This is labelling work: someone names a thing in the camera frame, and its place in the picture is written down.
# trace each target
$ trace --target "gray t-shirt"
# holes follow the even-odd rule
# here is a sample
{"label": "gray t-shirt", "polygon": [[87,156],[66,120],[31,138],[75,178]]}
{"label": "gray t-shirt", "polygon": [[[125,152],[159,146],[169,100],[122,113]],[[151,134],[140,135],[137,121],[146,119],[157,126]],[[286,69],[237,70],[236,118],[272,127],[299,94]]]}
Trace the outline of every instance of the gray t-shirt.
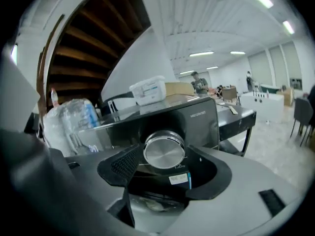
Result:
{"label": "gray t-shirt", "polygon": [[207,81],[203,78],[199,79],[199,80],[196,80],[194,82],[194,88],[196,89],[196,93],[200,93],[200,94],[207,94],[208,93],[208,90],[206,89],[200,89],[201,86],[205,86],[205,85],[208,85]]}

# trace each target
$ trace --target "wooden staircase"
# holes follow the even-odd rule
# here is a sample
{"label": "wooden staircase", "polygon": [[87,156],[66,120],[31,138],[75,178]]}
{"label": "wooden staircase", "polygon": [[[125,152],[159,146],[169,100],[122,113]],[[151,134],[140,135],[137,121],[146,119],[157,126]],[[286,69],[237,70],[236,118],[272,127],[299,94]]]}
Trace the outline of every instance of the wooden staircase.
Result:
{"label": "wooden staircase", "polygon": [[51,88],[59,103],[87,98],[93,104],[117,62],[150,26],[142,0],[85,1],[68,21],[50,63],[46,110]]}

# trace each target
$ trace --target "tiled floor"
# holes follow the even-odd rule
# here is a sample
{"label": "tiled floor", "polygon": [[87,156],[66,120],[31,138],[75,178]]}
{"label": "tiled floor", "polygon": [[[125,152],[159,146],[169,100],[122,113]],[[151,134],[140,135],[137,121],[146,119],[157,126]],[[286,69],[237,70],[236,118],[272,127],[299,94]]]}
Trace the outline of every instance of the tiled floor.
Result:
{"label": "tiled floor", "polygon": [[[302,138],[297,136],[298,122],[290,139],[293,113],[293,107],[285,107],[281,123],[266,124],[257,117],[245,157],[264,164],[305,193],[315,173],[315,152],[305,142],[300,147]],[[242,133],[229,140],[241,150],[244,139],[245,133]]]}

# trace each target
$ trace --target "metal knob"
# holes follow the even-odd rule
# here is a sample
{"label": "metal knob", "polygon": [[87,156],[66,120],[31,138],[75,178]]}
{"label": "metal knob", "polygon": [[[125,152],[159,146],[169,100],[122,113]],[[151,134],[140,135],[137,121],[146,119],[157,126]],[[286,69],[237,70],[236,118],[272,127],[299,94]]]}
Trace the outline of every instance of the metal knob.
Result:
{"label": "metal knob", "polygon": [[146,139],[143,155],[155,168],[173,168],[185,157],[184,140],[173,131],[157,131]]}

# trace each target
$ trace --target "person in gray shirt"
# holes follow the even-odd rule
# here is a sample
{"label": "person in gray shirt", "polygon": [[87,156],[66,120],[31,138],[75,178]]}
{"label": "person in gray shirt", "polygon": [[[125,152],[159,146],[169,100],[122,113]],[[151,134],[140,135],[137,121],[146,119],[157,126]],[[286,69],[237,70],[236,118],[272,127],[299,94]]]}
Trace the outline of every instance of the person in gray shirt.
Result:
{"label": "person in gray shirt", "polygon": [[199,78],[199,74],[195,71],[191,74],[193,78],[195,79],[194,83],[192,83],[193,88],[196,90],[196,93],[198,94],[207,94],[209,87],[208,83],[204,78]]}

